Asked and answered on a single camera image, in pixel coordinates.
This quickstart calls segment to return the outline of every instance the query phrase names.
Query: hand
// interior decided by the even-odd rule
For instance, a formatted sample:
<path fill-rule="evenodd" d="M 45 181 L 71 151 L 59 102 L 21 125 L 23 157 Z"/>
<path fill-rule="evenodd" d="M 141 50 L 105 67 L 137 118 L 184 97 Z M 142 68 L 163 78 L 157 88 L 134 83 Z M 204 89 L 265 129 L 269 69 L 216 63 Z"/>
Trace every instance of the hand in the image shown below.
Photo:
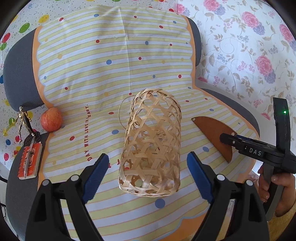
<path fill-rule="evenodd" d="M 263 166 L 260 167 L 258 173 L 260 174 L 258 187 L 259 197 L 261 201 L 267 202 L 269 198 L 269 184 L 264 180 Z M 273 175 L 271 181 L 274 184 L 282 185 L 284 187 L 281 199 L 275 210 L 276 216 L 280 217 L 286 214 L 295 203 L 295 177 L 293 174 L 285 172 Z"/>

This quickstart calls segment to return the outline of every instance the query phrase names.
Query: pen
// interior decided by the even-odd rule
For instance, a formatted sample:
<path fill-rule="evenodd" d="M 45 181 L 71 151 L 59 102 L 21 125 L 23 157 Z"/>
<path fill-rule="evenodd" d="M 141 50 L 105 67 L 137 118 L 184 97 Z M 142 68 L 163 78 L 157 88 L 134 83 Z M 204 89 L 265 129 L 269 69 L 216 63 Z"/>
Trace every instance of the pen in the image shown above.
<path fill-rule="evenodd" d="M 33 137 L 32 141 L 31 141 L 31 145 L 30 145 L 29 151 L 26 156 L 26 164 L 25 164 L 25 168 L 24 168 L 24 178 L 26 178 L 27 174 L 28 174 L 28 167 L 29 167 L 29 163 L 30 163 L 30 159 L 31 159 L 31 152 L 32 152 L 34 141 L 35 141 L 35 137 Z"/>

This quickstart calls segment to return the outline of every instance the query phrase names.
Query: wicker weave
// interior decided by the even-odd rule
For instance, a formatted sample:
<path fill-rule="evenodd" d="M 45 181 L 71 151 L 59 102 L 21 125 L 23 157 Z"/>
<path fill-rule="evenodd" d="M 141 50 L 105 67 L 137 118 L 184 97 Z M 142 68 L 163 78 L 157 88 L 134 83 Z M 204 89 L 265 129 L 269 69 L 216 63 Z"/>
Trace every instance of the wicker weave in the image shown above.
<path fill-rule="evenodd" d="M 180 186 L 181 110 L 161 89 L 132 101 L 119 167 L 119 187 L 137 196 L 169 196 Z"/>

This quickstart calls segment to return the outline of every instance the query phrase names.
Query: blue gripper pad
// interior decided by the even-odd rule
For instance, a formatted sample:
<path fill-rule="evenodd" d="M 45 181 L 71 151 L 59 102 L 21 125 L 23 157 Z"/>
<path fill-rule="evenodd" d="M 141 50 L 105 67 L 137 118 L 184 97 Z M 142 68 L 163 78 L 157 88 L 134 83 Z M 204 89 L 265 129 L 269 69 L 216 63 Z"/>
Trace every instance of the blue gripper pad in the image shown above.
<path fill-rule="evenodd" d="M 203 199 L 207 200 L 210 204 L 214 201 L 212 194 L 212 183 L 208 179 L 201 165 L 201 161 L 198 159 L 195 153 L 188 153 L 187 166 L 195 181 L 195 184 Z"/>
<path fill-rule="evenodd" d="M 84 184 L 82 201 L 87 203 L 89 200 L 92 200 L 98 190 L 109 166 L 109 157 L 104 155 L 100 160 L 99 164 L 90 174 L 89 178 Z"/>

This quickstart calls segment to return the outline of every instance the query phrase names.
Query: yellow sleeve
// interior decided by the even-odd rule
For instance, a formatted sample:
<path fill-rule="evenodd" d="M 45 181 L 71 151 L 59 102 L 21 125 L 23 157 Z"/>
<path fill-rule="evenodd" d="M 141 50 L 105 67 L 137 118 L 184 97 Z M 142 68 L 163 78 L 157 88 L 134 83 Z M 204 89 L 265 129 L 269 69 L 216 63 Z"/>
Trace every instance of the yellow sleeve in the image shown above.
<path fill-rule="evenodd" d="M 275 214 L 272 219 L 267 222 L 269 229 L 269 238 L 270 241 L 276 241 L 278 237 L 283 233 L 286 229 L 290 221 L 292 220 L 294 214 L 296 213 L 296 202 L 293 207 L 287 212 L 285 215 L 281 217 L 277 217 Z"/>

